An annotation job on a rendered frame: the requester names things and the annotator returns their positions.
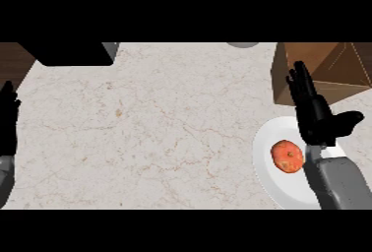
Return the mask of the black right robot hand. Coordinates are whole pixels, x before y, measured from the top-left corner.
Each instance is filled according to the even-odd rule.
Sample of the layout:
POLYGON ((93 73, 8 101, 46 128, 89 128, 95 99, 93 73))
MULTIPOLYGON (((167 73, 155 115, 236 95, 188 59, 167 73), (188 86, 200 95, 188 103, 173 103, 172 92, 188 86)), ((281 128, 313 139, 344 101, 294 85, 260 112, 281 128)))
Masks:
POLYGON ((347 137, 365 119, 360 111, 334 114, 325 97, 318 93, 313 78, 303 61, 294 63, 287 76, 296 104, 300 134, 310 146, 334 147, 335 139, 347 137))

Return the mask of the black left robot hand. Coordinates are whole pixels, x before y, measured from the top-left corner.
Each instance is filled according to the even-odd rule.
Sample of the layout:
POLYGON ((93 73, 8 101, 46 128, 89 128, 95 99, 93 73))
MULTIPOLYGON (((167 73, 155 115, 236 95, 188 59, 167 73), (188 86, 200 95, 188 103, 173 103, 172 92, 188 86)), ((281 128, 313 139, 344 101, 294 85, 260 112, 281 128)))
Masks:
POLYGON ((21 103, 14 84, 8 81, 0 89, 0 156, 14 156, 17 154, 17 125, 21 103))

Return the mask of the orange squash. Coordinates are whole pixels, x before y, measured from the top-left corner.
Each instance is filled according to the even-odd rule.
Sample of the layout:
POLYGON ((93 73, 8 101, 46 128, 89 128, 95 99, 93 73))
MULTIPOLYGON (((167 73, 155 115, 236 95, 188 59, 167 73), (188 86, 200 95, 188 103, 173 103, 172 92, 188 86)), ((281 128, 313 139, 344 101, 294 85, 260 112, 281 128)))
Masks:
POLYGON ((285 173, 296 173, 303 168, 306 158, 300 147, 288 140, 279 141, 270 149, 275 166, 285 173))

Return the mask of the brown cardboard box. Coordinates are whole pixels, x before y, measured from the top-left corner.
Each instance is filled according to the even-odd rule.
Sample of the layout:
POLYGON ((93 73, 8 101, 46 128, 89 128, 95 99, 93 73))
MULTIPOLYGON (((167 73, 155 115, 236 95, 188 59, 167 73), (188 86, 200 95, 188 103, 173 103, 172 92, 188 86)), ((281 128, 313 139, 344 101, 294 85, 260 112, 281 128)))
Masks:
POLYGON ((279 42, 270 70, 276 104, 294 105, 287 77, 297 61, 329 104, 372 89, 372 42, 279 42))

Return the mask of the white plate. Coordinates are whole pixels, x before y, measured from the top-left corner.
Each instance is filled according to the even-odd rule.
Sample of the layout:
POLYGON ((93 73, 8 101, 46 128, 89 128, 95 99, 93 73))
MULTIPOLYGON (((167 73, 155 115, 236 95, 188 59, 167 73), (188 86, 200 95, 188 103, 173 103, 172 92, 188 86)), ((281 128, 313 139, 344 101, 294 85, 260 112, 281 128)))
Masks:
POLYGON ((282 140, 293 142, 301 151, 306 150, 294 116, 270 119, 256 133, 251 154, 260 184, 282 209, 319 210, 321 204, 310 188, 304 169, 296 173, 287 173, 275 165, 270 150, 282 140))

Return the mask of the dark wooden panel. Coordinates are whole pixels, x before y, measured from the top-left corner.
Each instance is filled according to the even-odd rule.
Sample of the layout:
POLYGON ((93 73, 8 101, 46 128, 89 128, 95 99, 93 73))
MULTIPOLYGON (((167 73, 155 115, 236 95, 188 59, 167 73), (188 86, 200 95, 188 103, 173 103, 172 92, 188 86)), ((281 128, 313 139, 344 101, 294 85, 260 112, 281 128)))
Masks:
POLYGON ((36 57, 18 42, 0 42, 0 88, 8 81, 18 88, 34 66, 36 57))

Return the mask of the black appliance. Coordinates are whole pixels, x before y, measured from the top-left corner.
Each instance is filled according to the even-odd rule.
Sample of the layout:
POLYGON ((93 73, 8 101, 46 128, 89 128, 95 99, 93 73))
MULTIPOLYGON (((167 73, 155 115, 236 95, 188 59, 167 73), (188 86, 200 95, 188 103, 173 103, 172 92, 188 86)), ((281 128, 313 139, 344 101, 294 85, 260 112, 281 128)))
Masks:
POLYGON ((120 49, 117 42, 21 42, 45 66, 111 66, 120 49))

